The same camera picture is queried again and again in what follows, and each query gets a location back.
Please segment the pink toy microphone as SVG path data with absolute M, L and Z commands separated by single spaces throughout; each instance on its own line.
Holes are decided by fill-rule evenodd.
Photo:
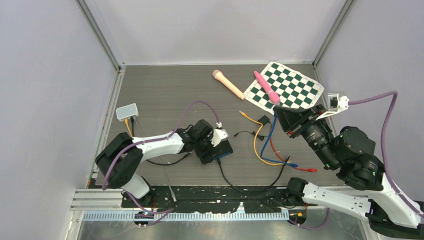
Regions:
M 257 71 L 254 71 L 253 74 L 254 74 L 257 82 L 260 84 L 260 86 L 264 89 L 265 93 L 268 95 L 269 101 L 274 105 L 279 104 L 280 103 L 280 96 L 271 88 L 271 86 L 263 78 L 263 76 Z

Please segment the aluminium front rail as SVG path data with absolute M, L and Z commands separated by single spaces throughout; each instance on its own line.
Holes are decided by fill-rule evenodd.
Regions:
M 278 207 L 276 212 L 252 212 L 248 213 L 243 202 L 235 205 L 227 205 L 229 210 L 223 213 L 207 210 L 201 213 L 174 211 L 167 215 L 139 214 L 140 208 L 122 207 L 123 197 L 121 192 L 101 191 L 100 189 L 80 189 L 75 192 L 70 209 L 72 211 L 82 211 L 81 221 L 103 221 L 103 222 L 129 222 L 136 224 L 144 222 L 206 222 L 206 221 L 288 221 L 294 217 L 289 213 L 288 208 Z

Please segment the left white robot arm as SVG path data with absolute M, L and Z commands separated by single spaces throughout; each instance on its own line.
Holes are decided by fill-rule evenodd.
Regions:
M 204 119 L 193 126 L 151 137 L 130 137 L 122 132 L 95 159 L 104 175 L 102 189 L 123 189 L 132 194 L 141 207 L 148 207 L 154 197 L 150 185 L 136 173 L 141 162 L 190 152 L 195 152 L 201 161 L 208 162 L 217 157 L 219 145 L 228 136 L 221 123 L 214 128 Z

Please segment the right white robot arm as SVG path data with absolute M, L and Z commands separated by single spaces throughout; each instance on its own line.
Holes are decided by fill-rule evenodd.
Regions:
M 303 137 L 326 170 L 336 171 L 346 185 L 364 193 L 364 197 L 350 196 L 292 177 L 284 192 L 288 203 L 328 207 L 368 222 L 373 231 L 387 237 L 423 239 L 423 202 L 395 191 L 384 163 L 374 154 L 375 142 L 362 130 L 345 126 L 335 136 L 321 104 L 308 109 L 275 106 L 273 112 L 288 137 Z

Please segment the green white checkerboard mat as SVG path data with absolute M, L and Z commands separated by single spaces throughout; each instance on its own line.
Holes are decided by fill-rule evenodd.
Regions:
M 263 79 L 280 98 L 279 106 L 308 109 L 316 105 L 325 88 L 316 80 L 281 63 L 271 61 L 260 72 Z M 244 91 L 245 99 L 260 109 L 273 114 L 274 104 L 267 91 L 255 79 Z

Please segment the black network switch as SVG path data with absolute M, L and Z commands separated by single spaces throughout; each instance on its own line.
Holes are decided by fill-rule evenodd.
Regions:
M 233 148 L 229 140 L 221 141 L 217 146 L 212 148 L 212 159 L 220 159 L 233 153 Z

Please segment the beige toy microphone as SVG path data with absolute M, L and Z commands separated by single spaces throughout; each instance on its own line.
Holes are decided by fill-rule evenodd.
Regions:
M 219 82 L 221 82 L 225 87 L 227 87 L 233 94 L 235 94 L 242 101 L 246 99 L 246 96 L 243 92 L 239 90 L 228 78 L 226 78 L 220 70 L 214 70 L 212 76 Z

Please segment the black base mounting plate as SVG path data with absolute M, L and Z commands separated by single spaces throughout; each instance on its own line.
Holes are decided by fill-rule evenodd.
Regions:
M 248 213 L 276 212 L 278 207 L 286 209 L 304 209 L 304 205 L 293 205 L 285 196 L 285 188 L 273 186 L 237 186 L 234 189 L 225 185 L 182 185 L 173 186 L 176 200 L 171 196 L 168 186 L 154 185 L 150 191 L 137 202 L 145 209 L 162 212 L 168 209 L 183 213 L 199 211 L 205 213 L 223 213 L 227 205 L 234 206 L 243 202 Z

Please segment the white small router box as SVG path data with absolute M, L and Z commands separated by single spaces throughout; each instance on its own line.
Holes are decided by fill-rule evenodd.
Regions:
M 125 106 L 121 106 L 115 109 L 116 118 L 122 122 L 125 119 L 130 119 L 131 117 L 137 117 L 139 115 L 138 107 L 136 103 L 131 103 Z

